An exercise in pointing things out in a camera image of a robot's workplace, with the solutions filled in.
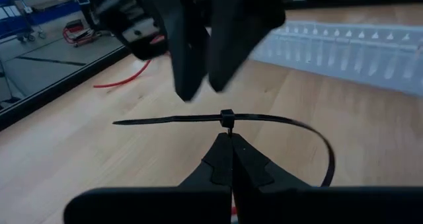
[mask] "white plastic tray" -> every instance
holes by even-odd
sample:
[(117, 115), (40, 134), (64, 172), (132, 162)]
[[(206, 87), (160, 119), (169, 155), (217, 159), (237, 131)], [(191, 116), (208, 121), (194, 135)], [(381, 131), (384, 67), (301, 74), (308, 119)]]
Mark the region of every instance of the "white plastic tray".
[(287, 21), (250, 58), (423, 95), (423, 27)]

